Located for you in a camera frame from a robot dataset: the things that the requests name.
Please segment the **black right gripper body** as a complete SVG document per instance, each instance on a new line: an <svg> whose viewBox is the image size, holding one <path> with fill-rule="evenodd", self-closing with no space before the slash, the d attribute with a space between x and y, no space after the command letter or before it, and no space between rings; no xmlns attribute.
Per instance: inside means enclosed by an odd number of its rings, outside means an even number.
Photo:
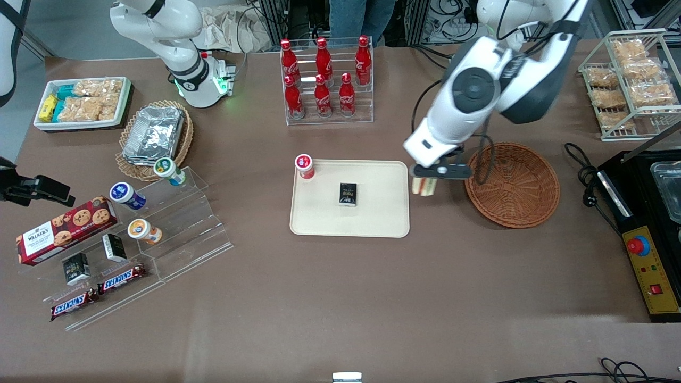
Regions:
<svg viewBox="0 0 681 383"><path fill-rule="evenodd" d="M17 205L29 205L32 201L34 179L20 176L16 165L1 157L1 200Z"/></svg>

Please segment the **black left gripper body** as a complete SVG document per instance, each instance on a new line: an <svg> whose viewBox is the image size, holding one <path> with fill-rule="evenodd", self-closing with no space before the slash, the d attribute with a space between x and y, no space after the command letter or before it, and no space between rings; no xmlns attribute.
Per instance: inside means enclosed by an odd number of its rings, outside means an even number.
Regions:
<svg viewBox="0 0 681 383"><path fill-rule="evenodd" d="M465 163L436 163L431 167L411 165L410 175L416 178L466 180L472 176L472 169Z"/></svg>

